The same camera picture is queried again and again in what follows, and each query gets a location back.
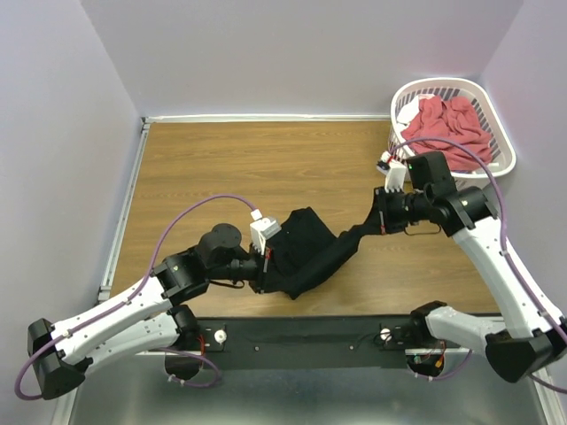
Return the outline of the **black t-shirt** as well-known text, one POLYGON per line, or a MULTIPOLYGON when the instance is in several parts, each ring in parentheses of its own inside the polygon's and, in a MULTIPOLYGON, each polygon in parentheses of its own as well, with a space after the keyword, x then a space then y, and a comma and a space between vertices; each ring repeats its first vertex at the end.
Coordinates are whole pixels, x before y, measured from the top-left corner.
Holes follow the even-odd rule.
POLYGON ((296 209, 267 240, 257 291, 282 292, 295 299, 332 277, 358 251, 364 236, 383 233, 384 213, 374 205, 363 223, 339 236, 313 208, 296 209))

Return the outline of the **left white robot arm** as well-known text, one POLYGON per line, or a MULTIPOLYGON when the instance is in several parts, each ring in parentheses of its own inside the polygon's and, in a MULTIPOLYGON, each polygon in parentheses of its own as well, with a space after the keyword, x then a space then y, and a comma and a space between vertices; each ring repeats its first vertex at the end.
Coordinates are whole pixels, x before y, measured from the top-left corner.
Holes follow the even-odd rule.
POLYGON ((252 243, 221 223, 185 251, 151 262, 141 280, 72 318, 38 319, 27 328, 27 353, 39 398, 59 398, 79 387, 97 369, 120 357, 168 349, 180 351, 199 337, 187 301, 203 295, 216 280, 254 282, 264 272, 267 242, 281 227, 273 218, 250 225, 252 243))

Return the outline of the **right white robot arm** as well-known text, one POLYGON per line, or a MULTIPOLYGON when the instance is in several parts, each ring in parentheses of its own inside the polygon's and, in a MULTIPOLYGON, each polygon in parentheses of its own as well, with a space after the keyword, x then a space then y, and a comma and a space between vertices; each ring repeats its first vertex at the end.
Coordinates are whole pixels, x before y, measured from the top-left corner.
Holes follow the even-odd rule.
POLYGON ((389 340, 427 345, 450 341, 483 355, 504 381, 516 383, 566 353, 566 317, 526 270, 505 235, 503 210, 475 186, 459 189, 444 155, 429 151, 399 162, 384 152, 370 218, 380 235, 427 220, 469 257, 500 309, 502 323, 433 301, 411 312, 389 340))

